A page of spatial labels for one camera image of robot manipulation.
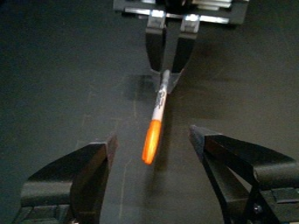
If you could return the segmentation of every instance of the dark surface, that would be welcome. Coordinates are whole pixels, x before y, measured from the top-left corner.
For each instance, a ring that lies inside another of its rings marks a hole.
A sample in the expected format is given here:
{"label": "dark surface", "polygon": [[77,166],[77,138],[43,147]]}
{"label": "dark surface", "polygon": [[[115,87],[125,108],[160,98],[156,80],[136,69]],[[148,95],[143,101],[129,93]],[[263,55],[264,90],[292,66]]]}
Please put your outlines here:
{"label": "dark surface", "polygon": [[155,105],[145,20],[112,1],[7,1],[0,10],[0,207],[9,223],[27,178],[116,132],[103,223],[222,223],[188,140],[191,124],[299,159],[299,3],[252,1],[238,29],[200,26],[168,97],[163,142],[141,162]]}

